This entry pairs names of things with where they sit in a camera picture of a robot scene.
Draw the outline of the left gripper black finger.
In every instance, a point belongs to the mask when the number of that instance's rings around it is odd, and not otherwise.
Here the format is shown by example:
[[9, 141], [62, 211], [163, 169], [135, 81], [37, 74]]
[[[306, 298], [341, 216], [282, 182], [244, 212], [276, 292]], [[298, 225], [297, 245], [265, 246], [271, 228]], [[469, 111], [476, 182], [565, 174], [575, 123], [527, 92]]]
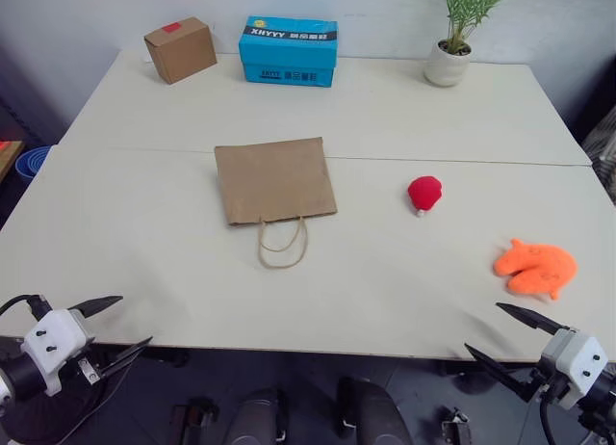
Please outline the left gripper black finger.
[[103, 368], [98, 370], [99, 377], [110, 377], [118, 371], [127, 368], [136, 358], [147, 348], [152, 337], [147, 337], [139, 343], [129, 347], [128, 349], [118, 353], [115, 358]]
[[87, 319], [87, 318], [90, 318], [106, 310], [107, 308], [111, 307], [112, 305], [122, 300], [123, 300], [122, 296], [106, 296], [106, 297], [101, 297], [101, 298], [96, 298], [96, 299], [80, 302], [78, 304], [75, 304], [69, 307], [68, 310], [76, 311], [83, 318]]

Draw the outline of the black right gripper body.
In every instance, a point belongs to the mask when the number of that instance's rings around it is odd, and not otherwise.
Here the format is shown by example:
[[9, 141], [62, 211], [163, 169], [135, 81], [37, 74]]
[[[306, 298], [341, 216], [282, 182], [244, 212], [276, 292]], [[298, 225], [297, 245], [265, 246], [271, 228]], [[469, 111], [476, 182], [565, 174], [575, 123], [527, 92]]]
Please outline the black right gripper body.
[[530, 382], [524, 385], [522, 399], [532, 400], [542, 393], [549, 403], [566, 391], [566, 376], [556, 369], [555, 362], [542, 356], [530, 372]]

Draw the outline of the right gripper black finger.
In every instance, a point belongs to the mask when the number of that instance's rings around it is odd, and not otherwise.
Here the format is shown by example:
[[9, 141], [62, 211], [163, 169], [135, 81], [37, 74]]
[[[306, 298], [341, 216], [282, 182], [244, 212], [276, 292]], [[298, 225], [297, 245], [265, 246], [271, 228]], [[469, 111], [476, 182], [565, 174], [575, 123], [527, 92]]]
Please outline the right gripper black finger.
[[505, 302], [497, 302], [496, 306], [524, 325], [533, 329], [541, 329], [550, 335], [556, 335], [560, 330], [570, 330], [569, 327], [561, 325], [534, 310]]
[[475, 347], [465, 343], [467, 351], [492, 378], [515, 393], [521, 400], [528, 403], [535, 395], [535, 388], [530, 382], [516, 380], [505, 370], [504, 366], [487, 354], [479, 351]]

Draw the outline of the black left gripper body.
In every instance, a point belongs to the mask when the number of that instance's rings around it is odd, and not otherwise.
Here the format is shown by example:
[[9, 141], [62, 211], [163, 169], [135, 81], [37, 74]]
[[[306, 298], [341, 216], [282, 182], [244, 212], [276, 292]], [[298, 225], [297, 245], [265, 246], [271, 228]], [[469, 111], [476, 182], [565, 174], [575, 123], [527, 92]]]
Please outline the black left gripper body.
[[[90, 378], [80, 367], [79, 361], [84, 358], [93, 372], [98, 376], [95, 383], [90, 382]], [[91, 345], [84, 354], [78, 355], [75, 359], [68, 361], [60, 370], [60, 381], [62, 391], [60, 397], [74, 398], [102, 398], [107, 389], [108, 382], [102, 379], [102, 370], [110, 361], [107, 347], [101, 344]]]

